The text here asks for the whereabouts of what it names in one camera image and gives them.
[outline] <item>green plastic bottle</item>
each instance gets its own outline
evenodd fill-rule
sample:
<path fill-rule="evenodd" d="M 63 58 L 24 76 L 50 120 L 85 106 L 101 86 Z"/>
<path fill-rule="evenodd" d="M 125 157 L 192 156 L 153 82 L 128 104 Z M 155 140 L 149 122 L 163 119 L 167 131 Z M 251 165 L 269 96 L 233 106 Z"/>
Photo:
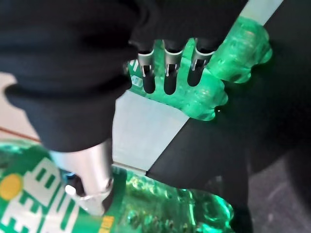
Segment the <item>green plastic bottle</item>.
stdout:
<path fill-rule="evenodd" d="M 203 191 L 177 189 L 115 167 L 103 217 L 64 191 L 41 146 L 0 141 L 0 233 L 231 233 L 232 207 Z"/>
<path fill-rule="evenodd" d="M 190 39 L 182 55 L 177 87 L 172 95 L 166 95 L 163 89 L 165 68 L 162 41 L 156 41 L 154 47 L 154 93 L 147 94 L 144 91 L 137 60 L 131 61 L 128 65 L 133 84 L 130 90 L 177 108 L 189 117 L 212 120 L 215 117 L 215 107 L 226 104 L 228 100 L 222 80 L 234 83 L 246 82 L 251 77 L 251 68 L 267 62 L 272 56 L 266 30 L 251 19 L 239 17 L 204 69 L 199 84 L 191 87 L 187 83 L 187 76 L 194 47 L 195 41 Z"/>

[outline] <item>gloved hand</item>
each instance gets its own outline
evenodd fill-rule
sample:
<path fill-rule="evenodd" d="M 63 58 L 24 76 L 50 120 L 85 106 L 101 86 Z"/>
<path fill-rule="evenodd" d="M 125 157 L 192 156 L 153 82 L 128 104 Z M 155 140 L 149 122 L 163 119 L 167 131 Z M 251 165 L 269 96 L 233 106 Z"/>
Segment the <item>gloved hand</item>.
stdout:
<path fill-rule="evenodd" d="M 246 0 L 0 1 L 0 71 L 17 84 L 8 100 L 25 110 L 45 147 L 71 152 L 111 137 L 115 100 L 130 85 L 129 45 L 154 39 L 221 41 Z"/>

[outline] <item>black cloth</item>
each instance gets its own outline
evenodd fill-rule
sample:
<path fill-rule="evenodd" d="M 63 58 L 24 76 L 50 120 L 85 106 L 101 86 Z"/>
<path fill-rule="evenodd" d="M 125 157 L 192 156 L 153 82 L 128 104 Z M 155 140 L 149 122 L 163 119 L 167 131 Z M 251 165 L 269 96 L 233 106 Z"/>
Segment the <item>black cloth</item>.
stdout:
<path fill-rule="evenodd" d="M 122 72 L 141 44 L 222 41 L 247 0 L 1 0 L 0 71 L 43 145 L 70 152 L 111 136 Z"/>

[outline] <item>black glove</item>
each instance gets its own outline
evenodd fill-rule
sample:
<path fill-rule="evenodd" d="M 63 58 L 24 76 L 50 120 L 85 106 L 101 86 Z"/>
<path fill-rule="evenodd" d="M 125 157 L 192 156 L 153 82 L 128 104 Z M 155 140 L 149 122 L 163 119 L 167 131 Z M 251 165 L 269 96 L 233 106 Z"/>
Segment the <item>black glove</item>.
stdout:
<path fill-rule="evenodd" d="M 115 100 L 130 86 L 128 44 L 156 38 L 223 40 L 246 0 L 0 1 L 0 71 L 17 84 L 43 145 L 70 152 L 111 137 Z"/>

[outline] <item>black surface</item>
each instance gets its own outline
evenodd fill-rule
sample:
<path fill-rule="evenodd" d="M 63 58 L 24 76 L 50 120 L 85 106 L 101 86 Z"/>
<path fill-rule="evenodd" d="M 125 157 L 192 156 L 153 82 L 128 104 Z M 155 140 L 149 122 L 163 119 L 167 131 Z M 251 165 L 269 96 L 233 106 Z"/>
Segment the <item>black surface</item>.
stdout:
<path fill-rule="evenodd" d="M 216 118 L 188 120 L 148 171 L 220 194 L 236 210 L 237 233 L 311 232 L 310 9 L 307 0 L 284 1 L 265 25 L 271 61 L 248 83 L 225 83 L 229 101 Z M 221 191 L 208 182 L 216 176 Z"/>

